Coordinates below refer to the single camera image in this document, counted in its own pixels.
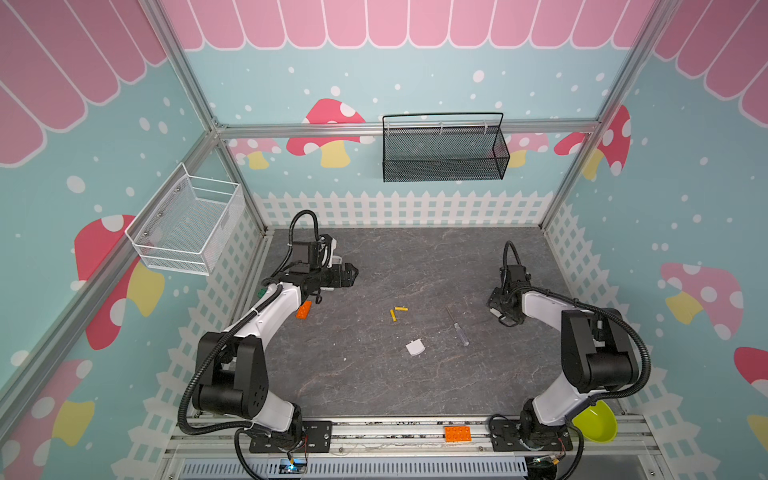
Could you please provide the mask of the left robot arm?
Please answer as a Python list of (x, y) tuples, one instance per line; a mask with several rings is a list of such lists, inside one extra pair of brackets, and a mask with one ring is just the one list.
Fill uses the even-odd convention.
[(325, 291), (354, 285), (359, 270), (335, 258), (336, 246), (319, 231), (314, 211), (304, 209), (292, 218), (286, 255), (261, 281), (264, 295), (240, 320), (199, 340), (195, 372), (177, 414), (183, 433), (234, 429), (264, 435), (284, 451), (301, 445), (301, 409), (270, 390), (265, 351), (289, 317), (320, 303)]

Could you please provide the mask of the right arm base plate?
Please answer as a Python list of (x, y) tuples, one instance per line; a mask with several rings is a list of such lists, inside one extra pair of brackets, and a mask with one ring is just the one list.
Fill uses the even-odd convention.
[(535, 420), (493, 415), (487, 421), (495, 452), (569, 452), (573, 449), (568, 428), (545, 426)]

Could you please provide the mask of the clear handle screwdriver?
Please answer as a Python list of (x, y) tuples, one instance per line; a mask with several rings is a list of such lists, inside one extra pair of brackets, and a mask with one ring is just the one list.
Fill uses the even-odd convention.
[(466, 336), (463, 328), (461, 327), (459, 322), (456, 320), (456, 318), (454, 317), (454, 315), (452, 314), (450, 309), (448, 307), (446, 307), (445, 310), (446, 310), (446, 313), (447, 313), (449, 319), (451, 320), (451, 322), (453, 324), (453, 328), (454, 328), (454, 330), (456, 332), (457, 338), (459, 339), (459, 341), (461, 342), (463, 347), (468, 347), (470, 345), (470, 342), (469, 342), (469, 339)]

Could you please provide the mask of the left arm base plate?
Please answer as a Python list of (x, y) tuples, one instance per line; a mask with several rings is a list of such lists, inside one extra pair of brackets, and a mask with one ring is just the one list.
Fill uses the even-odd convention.
[(301, 428), (292, 426), (288, 431), (274, 433), (270, 437), (263, 434), (257, 435), (250, 440), (249, 452), (254, 454), (328, 453), (332, 430), (331, 421), (303, 421)]

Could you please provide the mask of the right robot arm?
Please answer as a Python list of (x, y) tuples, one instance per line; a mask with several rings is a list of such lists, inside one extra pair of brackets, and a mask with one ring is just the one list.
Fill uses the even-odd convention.
[(645, 387), (650, 352), (621, 312), (533, 286), (511, 241), (504, 246), (500, 281), (487, 302), (491, 314), (505, 327), (537, 320), (559, 332), (561, 373), (526, 401), (517, 420), (491, 419), (493, 437), (529, 451), (560, 445), (579, 414)]

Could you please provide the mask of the white battery cover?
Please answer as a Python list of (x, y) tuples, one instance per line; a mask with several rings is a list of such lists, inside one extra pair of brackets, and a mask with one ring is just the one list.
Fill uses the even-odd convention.
[(406, 345), (406, 350), (411, 356), (418, 356), (425, 352), (425, 345), (421, 339), (416, 339)]

